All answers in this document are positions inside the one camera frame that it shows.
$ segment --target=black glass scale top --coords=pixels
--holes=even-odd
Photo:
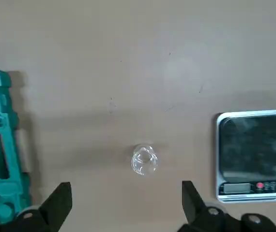
[[[228,182],[276,179],[276,115],[223,119],[219,168]]]

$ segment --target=teal plastic case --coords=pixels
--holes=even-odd
[[[18,124],[12,109],[10,76],[0,71],[0,223],[11,221],[30,206],[30,180],[22,173],[14,130]]]

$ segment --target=clear glass sphere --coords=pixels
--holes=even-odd
[[[158,165],[156,153],[148,144],[138,145],[133,153],[132,168],[140,175],[153,173]]]

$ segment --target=scale platform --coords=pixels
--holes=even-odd
[[[276,110],[217,118],[216,196],[224,203],[276,201]]]

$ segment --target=tabletop surface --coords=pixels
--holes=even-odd
[[[218,203],[214,116],[276,109],[276,1],[0,0],[0,69],[34,203],[72,183],[62,232],[173,232],[182,180]],[[153,175],[131,169],[140,143]],[[276,223],[276,203],[224,206]]]

